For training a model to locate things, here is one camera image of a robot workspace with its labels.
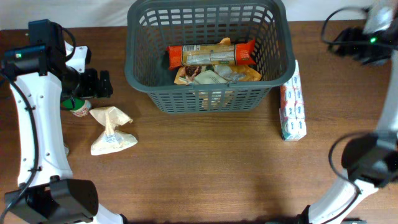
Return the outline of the green lid spice jar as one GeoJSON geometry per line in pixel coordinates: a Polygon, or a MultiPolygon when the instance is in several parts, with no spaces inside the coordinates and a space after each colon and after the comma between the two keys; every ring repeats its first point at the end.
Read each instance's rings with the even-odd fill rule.
{"type": "Polygon", "coordinates": [[[89,113],[91,107],[88,100],[70,98],[62,102],[61,109],[71,112],[76,117],[84,117],[89,113]]]}

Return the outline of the beige powder bag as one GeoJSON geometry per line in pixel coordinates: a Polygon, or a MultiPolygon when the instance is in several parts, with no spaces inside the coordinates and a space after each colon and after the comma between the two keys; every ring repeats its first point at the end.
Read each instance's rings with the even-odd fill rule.
{"type": "Polygon", "coordinates": [[[133,119],[119,108],[115,106],[95,108],[90,110],[90,114],[104,126],[104,131],[91,145],[92,156],[120,152],[138,143],[132,134],[116,129],[118,126],[133,122],[133,119]]]}

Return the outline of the grey plastic basket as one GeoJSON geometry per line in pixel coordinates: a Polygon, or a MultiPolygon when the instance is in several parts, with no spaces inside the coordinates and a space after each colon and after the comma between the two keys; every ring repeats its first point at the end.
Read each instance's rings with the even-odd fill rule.
{"type": "Polygon", "coordinates": [[[136,1],[127,13],[128,83],[169,114],[243,111],[292,78],[295,57],[281,0],[136,1]],[[257,82],[177,85],[167,47],[255,42],[257,82]]]}

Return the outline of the tissue pocket pack bundle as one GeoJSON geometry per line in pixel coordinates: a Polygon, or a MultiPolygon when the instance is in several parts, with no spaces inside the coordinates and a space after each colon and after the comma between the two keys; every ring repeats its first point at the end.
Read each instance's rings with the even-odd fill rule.
{"type": "Polygon", "coordinates": [[[299,141],[307,135],[298,60],[295,61],[292,78],[280,86],[279,116],[283,140],[299,141]]]}

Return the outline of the orange snack bag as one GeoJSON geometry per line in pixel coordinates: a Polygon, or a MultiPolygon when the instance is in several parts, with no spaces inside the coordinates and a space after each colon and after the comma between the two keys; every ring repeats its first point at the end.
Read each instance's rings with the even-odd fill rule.
{"type": "Polygon", "coordinates": [[[174,83],[178,85],[209,85],[237,82],[256,82],[262,75],[254,65],[197,65],[175,68],[174,83]]]}

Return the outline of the orange cracker package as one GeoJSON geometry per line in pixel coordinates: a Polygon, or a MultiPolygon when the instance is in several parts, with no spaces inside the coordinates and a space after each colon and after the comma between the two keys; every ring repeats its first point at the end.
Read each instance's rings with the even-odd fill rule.
{"type": "Polygon", "coordinates": [[[194,44],[168,46],[169,69],[197,65],[255,65],[251,55],[256,40],[243,44],[231,44],[224,38],[218,44],[194,44]]]}

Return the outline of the green lid herb jar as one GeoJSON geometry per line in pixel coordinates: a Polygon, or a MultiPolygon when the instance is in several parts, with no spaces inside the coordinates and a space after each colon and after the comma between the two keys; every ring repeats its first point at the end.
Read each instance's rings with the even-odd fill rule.
{"type": "Polygon", "coordinates": [[[65,155],[68,156],[70,150],[69,150],[68,146],[65,143],[64,143],[64,150],[65,150],[65,155]]]}

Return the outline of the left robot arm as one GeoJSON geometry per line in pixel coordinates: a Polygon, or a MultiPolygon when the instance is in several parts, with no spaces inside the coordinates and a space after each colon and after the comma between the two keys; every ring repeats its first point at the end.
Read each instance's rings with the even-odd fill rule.
{"type": "Polygon", "coordinates": [[[44,19],[29,23],[29,44],[8,50],[1,75],[17,106],[21,142],[18,188],[7,192],[5,212],[27,223],[126,223],[98,199],[94,183],[74,179],[67,160],[60,113],[62,102],[108,98],[108,71],[87,68],[91,52],[67,30],[44,19]]]}

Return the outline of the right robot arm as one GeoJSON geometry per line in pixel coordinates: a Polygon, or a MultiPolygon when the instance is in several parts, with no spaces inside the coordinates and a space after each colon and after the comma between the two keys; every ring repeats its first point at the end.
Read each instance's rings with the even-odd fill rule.
{"type": "Polygon", "coordinates": [[[392,62],[386,100],[374,131],[358,131],[337,139],[328,153],[336,182],[317,202],[305,207],[292,223],[350,223],[347,215],[366,197],[397,183],[397,1],[359,7],[366,14],[362,29],[345,29],[335,40],[322,42],[336,53],[351,53],[363,64],[392,62]]]}

